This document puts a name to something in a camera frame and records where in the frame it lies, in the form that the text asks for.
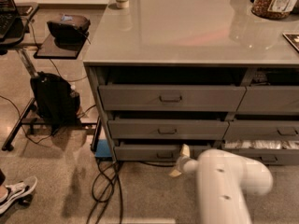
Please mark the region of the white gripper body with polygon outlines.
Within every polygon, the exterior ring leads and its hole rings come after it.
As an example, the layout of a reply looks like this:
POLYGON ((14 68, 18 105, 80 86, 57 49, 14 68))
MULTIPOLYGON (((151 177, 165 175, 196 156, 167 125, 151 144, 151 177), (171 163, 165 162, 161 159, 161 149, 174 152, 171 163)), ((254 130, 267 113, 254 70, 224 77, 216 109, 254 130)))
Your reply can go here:
POLYGON ((198 161, 187 156, 181 156, 177 160, 177 169, 183 174, 195 172, 197 166, 198 161))

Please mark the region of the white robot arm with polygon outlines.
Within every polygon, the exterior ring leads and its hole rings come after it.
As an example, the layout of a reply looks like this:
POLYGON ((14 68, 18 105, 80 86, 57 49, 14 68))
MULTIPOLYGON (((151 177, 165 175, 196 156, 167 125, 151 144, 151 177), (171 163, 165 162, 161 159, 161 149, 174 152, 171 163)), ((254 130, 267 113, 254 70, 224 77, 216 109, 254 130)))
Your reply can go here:
POLYGON ((183 145, 170 176, 195 174, 199 224, 252 224, 244 194, 266 195, 274 180, 259 161, 209 149, 192 159, 183 145))

